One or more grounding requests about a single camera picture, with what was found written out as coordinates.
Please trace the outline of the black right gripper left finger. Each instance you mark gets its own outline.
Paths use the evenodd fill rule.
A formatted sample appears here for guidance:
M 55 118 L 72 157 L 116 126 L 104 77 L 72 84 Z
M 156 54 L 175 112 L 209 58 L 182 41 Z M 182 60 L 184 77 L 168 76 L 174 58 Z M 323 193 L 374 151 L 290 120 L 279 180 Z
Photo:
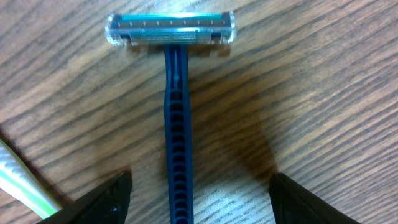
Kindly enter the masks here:
M 39 224 L 124 224 L 131 191 L 131 173 L 122 172 Z

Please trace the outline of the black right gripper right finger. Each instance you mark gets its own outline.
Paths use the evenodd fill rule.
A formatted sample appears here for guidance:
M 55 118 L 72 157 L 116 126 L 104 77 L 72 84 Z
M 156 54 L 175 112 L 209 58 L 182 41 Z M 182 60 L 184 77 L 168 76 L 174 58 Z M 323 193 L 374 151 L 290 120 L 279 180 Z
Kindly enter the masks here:
M 358 224 L 283 173 L 271 177 L 269 194 L 276 224 Z

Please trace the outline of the green white toothbrush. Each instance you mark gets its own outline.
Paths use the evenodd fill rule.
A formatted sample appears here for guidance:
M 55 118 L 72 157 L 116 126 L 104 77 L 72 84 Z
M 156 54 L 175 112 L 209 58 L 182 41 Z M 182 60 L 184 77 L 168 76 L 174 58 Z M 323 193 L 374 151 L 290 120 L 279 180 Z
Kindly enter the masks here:
M 42 219 L 62 209 L 4 141 L 1 141 L 1 188 Z

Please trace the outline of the blue disposable razor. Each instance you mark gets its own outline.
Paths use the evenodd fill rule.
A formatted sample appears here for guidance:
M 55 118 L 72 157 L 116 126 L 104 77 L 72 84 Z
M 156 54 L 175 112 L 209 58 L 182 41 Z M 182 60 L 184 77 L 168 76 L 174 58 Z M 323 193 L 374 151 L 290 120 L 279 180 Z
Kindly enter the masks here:
M 193 157 L 188 46 L 236 39 L 232 11 L 110 14 L 104 27 L 115 46 L 162 45 L 165 55 L 164 127 L 171 223 L 193 224 Z

